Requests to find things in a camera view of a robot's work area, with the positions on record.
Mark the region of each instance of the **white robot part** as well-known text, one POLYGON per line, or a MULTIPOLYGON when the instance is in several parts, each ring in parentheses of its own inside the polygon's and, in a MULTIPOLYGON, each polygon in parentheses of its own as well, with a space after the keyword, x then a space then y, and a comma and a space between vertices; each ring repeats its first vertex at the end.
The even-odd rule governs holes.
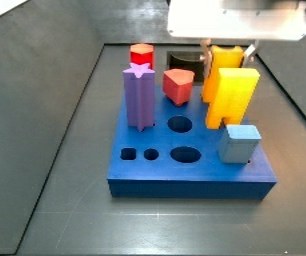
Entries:
POLYGON ((291 40, 306 36, 306 1, 172 0, 174 37, 291 40))

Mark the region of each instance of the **hole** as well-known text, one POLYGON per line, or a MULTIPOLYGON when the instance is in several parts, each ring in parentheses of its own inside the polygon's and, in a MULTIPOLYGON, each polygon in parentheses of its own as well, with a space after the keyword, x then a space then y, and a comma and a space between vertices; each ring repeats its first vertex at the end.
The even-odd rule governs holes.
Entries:
POLYGON ((135 148, 123 148, 122 149, 122 159, 123 160, 135 160, 136 159, 136 149, 135 148))
POLYGON ((182 163, 194 163, 200 160, 200 151, 191 147, 178 147, 171 151, 171 157, 182 163))
POLYGON ((190 70, 195 73, 194 86, 202 86, 203 77, 203 61, 200 55, 203 52, 199 51, 168 51, 167 52, 167 66, 168 69, 179 68, 190 70))
POLYGON ((191 130, 192 122, 184 116, 174 116, 172 118, 168 119, 168 128, 174 132, 184 133, 191 130))
POLYGON ((144 152, 144 157, 146 157, 147 160, 151 160, 151 161, 156 160, 158 157, 159 157, 158 150, 154 149, 154 148, 147 149, 146 152, 144 152))

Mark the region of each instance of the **blue shape sorter board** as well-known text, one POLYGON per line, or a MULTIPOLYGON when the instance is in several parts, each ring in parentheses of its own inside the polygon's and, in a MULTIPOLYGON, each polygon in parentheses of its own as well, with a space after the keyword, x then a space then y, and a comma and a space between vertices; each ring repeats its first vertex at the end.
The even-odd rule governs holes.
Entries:
POLYGON ((155 127, 127 125, 123 99, 108 184, 114 197, 263 199, 277 184, 261 144, 250 163, 223 163, 218 145, 224 128, 210 130, 202 87, 176 107, 156 86, 155 127))

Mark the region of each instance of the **yellow block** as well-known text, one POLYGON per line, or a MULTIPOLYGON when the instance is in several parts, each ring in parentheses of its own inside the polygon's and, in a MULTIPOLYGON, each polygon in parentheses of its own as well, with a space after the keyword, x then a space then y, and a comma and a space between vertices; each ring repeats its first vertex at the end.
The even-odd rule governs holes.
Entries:
POLYGON ((206 124, 219 129, 224 124, 240 124, 261 74, 252 68, 220 68, 216 97, 210 105, 206 124))
POLYGON ((243 49, 235 46, 231 49, 211 47, 212 64, 210 76, 204 79, 202 98, 203 102, 212 102, 218 90, 219 68, 239 68, 243 60, 243 49))

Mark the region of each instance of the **yellow rectangular block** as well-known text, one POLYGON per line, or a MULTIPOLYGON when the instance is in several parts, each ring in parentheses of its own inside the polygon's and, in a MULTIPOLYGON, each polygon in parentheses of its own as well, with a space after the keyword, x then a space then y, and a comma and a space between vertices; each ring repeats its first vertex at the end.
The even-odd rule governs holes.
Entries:
POLYGON ((252 98, 261 74, 252 68, 220 68, 218 91, 211 102, 206 124, 219 129, 224 124, 240 124, 252 98))

